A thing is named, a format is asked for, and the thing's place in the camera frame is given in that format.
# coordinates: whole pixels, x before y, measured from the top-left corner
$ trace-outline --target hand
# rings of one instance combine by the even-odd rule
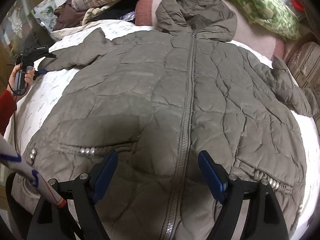
[[[13,68],[13,70],[12,70],[12,72],[11,72],[11,75],[10,75],[10,77],[9,77],[9,84],[10,84],[10,86],[12,87],[12,89],[14,89],[14,80],[15,80],[15,78],[16,78],[16,73],[17,73],[19,70],[20,70],[20,64],[19,64],[19,65],[16,65],[16,66]],[[21,98],[23,98],[23,97],[28,93],[28,91],[29,91],[29,89],[30,89],[30,87],[31,87],[31,84],[33,83],[33,76],[34,76],[34,75],[35,75],[35,69],[33,69],[33,70],[28,70],[28,71],[27,71],[27,74],[25,74],[25,76],[24,76],[24,81],[25,81],[26,84],[27,84],[26,93],[25,93],[24,95],[22,95],[22,96],[17,96],[17,97],[16,97],[16,98],[17,98],[17,102],[18,102]],[[10,94],[11,94],[13,97],[15,97],[15,95],[13,94],[10,86],[8,85],[7,90],[10,92]]]

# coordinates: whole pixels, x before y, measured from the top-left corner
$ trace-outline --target bed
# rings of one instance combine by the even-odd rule
[[[153,29],[151,26],[135,26],[121,20],[100,20],[86,26],[64,29],[55,33],[55,35],[62,40],[55,43],[49,51],[78,45],[89,33],[99,27],[102,28],[105,37],[108,39],[121,37],[136,31]],[[260,62],[272,68],[272,62],[267,57],[262,56],[260,53],[238,41],[231,41],[231,43],[251,51]],[[41,60],[42,59],[35,62],[35,68],[37,68]],[[78,69],[73,68],[48,72],[46,75],[39,77],[32,85],[29,93],[18,102],[15,126],[16,143],[21,153],[25,151],[31,137],[42,126],[44,120],[61,97],[65,87],[78,71]],[[292,111],[292,114],[297,120],[301,130],[307,161],[306,187],[303,204],[301,206],[300,219],[297,229],[291,238],[292,240],[296,240],[299,239],[307,229],[308,219],[313,214],[316,206],[320,183],[320,147],[319,137],[313,119],[298,115],[294,111]],[[14,126],[11,118],[4,138],[12,145],[14,145],[13,134]]]

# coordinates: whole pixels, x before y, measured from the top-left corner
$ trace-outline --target brown puffer jacket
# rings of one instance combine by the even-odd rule
[[[270,70],[226,43],[237,20],[221,0],[162,0],[157,19],[162,31],[110,41],[97,29],[42,62],[39,68],[49,71],[82,70],[25,158],[45,179],[65,181],[115,149],[119,165],[96,206],[110,238],[202,240],[220,210],[197,164],[198,153],[207,150],[241,179],[272,179],[293,232],[306,160],[286,105],[312,116],[313,94],[292,83],[281,60]],[[23,178],[15,178],[12,195],[33,212],[38,198]]]

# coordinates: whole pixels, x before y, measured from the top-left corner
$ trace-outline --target green floral fabric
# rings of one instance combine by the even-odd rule
[[[296,40],[300,37],[298,18],[281,0],[236,0],[236,2],[250,23],[256,22],[284,38]]]

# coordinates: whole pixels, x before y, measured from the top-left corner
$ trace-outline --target blue gripper pad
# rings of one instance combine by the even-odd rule
[[[224,205],[226,198],[223,192],[227,189],[228,182],[226,178],[224,178],[223,182],[219,179],[219,176],[217,175],[214,169],[214,166],[217,166],[218,164],[216,164],[212,160],[212,158],[207,153],[207,151],[201,151],[198,155],[198,165],[201,170],[201,173],[204,176],[205,182],[207,183],[211,191],[213,198],[219,201],[222,205]]]
[[[94,204],[104,197],[117,166],[118,153],[112,151],[105,156],[101,163],[95,164],[92,168],[89,184],[93,190],[92,200]]]

